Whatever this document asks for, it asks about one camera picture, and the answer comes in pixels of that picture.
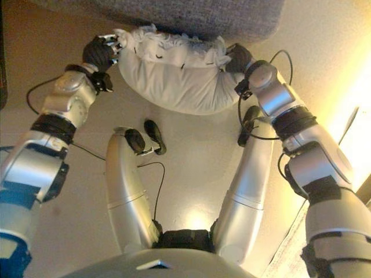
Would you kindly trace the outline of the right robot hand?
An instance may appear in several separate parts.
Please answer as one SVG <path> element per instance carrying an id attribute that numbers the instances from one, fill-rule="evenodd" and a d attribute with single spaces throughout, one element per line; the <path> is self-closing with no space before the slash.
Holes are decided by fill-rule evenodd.
<path id="1" fill-rule="evenodd" d="M 244 73 L 252 60 L 250 51 L 238 43 L 228 47 L 226 54 L 231 59 L 225 66 L 229 73 Z"/>

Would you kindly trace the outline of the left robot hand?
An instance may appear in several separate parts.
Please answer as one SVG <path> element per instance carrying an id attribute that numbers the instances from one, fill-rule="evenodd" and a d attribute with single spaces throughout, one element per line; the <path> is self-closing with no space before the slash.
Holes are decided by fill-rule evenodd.
<path id="1" fill-rule="evenodd" d="M 98 72 L 106 72 L 118 62 L 122 48 L 118 35 L 98 35 L 84 47 L 82 61 L 95 66 Z"/>

